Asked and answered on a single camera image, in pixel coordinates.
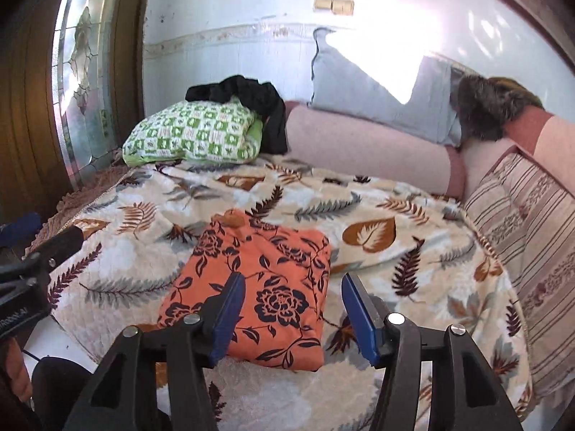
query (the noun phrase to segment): leaf-patterned blanket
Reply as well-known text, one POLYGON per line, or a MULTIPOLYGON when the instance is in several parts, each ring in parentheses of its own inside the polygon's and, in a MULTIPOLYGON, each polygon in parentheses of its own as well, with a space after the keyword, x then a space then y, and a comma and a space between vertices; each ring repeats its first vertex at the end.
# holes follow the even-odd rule
MULTIPOLYGON (((532 394, 524 319, 507 271, 458 205, 404 183, 281 157, 137 168, 68 223, 83 229, 85 242, 52 273, 53 315, 100 359, 126 325, 155 324, 206 222, 231 208, 272 224, 317 228, 333 252, 325 365, 294 373, 225 358, 206 371, 221 430, 369 428, 383 371, 358 352, 340 296, 347 271, 420 326, 465 325, 525 415, 532 394)), ((158 372, 161 385, 165 368, 158 372)), ((166 387, 159 395, 165 402, 166 387)), ((431 365, 424 363, 417 429, 427 429, 430 397, 431 365)))

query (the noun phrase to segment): stained glass window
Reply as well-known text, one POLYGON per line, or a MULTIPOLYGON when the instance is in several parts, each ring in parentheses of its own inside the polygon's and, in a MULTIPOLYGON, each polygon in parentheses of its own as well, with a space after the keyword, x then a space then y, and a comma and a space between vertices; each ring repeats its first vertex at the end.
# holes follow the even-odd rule
POLYGON ((110 165, 118 147, 107 80, 114 0, 62 0, 52 48, 52 101, 75 190, 110 165))

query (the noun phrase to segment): light switch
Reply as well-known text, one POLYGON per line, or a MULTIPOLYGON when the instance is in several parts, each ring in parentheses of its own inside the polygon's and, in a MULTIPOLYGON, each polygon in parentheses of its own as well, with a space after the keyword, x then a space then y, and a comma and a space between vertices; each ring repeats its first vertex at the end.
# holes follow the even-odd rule
POLYGON ((315 0, 313 3, 314 9, 325 9, 331 11, 333 14, 352 16, 354 13, 353 0, 315 0))

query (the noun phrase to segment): black cable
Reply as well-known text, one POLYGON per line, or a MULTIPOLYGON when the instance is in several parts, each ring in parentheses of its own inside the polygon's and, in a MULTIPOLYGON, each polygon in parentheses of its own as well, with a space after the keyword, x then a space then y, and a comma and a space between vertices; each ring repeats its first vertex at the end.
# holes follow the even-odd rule
POLYGON ((26 355, 28 355, 30 358, 34 358, 36 361, 40 362, 40 359, 36 355, 31 354, 28 350, 24 350, 22 348, 22 353, 26 353, 26 355))

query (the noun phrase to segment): white wall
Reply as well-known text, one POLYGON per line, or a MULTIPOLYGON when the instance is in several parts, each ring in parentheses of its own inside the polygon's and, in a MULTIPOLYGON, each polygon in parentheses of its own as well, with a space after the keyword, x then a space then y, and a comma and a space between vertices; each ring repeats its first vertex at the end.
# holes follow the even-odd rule
POLYGON ((182 100, 189 85, 238 73, 272 81, 284 98, 309 100, 313 42, 293 34, 266 35, 261 24, 272 24, 272 30, 287 24, 296 32, 298 25, 317 24, 393 33, 407 25, 417 31, 423 18, 435 28, 436 37, 420 32, 430 50, 484 76, 512 77, 539 95, 548 110, 575 120, 575 77, 527 22, 498 0, 354 1, 354 16, 336 17, 313 12, 313 0, 148 0, 147 114, 182 100), (257 37, 213 36, 222 28, 251 24, 257 37), (205 34, 208 42, 202 40, 205 34))

